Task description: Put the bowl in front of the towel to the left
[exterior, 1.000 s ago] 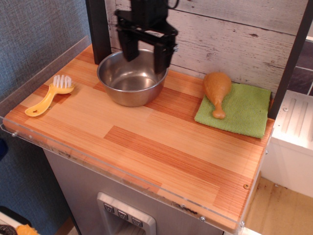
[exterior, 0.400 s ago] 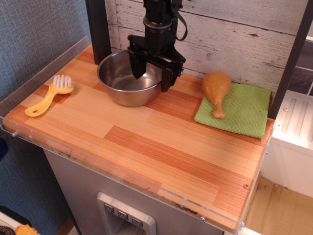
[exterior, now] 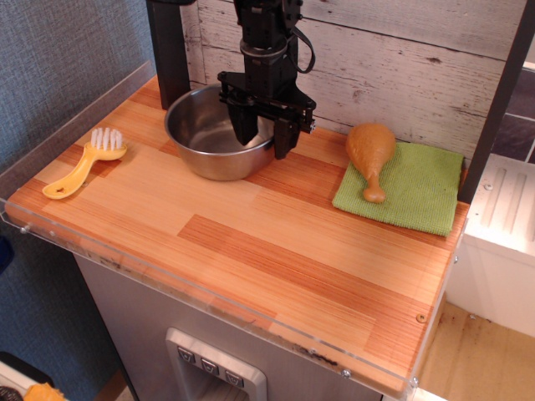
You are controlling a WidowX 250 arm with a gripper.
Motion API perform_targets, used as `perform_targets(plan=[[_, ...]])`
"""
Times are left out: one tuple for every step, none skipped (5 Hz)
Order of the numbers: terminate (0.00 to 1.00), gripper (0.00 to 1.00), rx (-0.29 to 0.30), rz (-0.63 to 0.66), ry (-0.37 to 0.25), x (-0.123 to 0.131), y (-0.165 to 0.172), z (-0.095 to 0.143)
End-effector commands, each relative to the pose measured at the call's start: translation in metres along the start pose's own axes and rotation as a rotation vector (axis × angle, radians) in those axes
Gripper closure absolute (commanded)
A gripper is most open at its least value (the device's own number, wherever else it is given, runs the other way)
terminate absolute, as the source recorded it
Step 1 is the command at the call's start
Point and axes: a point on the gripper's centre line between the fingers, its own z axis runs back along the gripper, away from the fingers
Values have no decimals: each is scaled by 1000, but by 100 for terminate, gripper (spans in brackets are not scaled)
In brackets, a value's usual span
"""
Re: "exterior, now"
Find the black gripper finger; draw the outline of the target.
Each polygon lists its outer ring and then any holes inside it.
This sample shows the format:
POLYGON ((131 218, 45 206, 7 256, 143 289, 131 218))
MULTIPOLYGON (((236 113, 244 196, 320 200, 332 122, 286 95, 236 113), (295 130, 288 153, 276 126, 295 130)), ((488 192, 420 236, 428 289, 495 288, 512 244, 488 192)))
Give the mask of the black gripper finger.
POLYGON ((258 134, 256 112, 244 105, 228 104, 227 108, 238 142, 247 145, 258 134))
POLYGON ((277 160, 283 160, 288 152, 298 143, 300 135, 299 125, 286 119, 274 122, 274 151, 277 160))

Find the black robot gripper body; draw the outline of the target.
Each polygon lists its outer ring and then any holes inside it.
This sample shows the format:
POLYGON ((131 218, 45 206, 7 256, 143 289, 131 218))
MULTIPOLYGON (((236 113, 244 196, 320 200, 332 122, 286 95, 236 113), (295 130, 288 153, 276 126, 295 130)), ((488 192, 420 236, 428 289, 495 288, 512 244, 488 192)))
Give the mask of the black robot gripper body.
POLYGON ((300 132, 312 132, 316 103, 298 88, 297 78, 310 72, 315 55, 303 69, 298 65, 297 39, 282 39, 271 48, 254 48, 242 41, 240 50, 245 70, 221 71, 217 76, 222 86, 221 101, 250 106, 257 118, 273 122, 286 119, 297 123, 300 132))

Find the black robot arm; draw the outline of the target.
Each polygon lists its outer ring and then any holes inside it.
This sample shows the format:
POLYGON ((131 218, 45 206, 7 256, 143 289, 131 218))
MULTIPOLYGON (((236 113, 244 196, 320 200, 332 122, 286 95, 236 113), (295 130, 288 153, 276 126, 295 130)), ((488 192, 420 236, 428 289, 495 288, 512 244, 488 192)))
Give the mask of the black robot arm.
POLYGON ((220 100, 227 105, 237 140, 247 145, 257 134, 260 117, 274 123, 275 158, 284 159, 302 132, 314 129, 316 103, 297 86, 309 73, 315 53, 296 27, 301 1, 235 1, 242 28, 243 73, 220 72, 220 100))

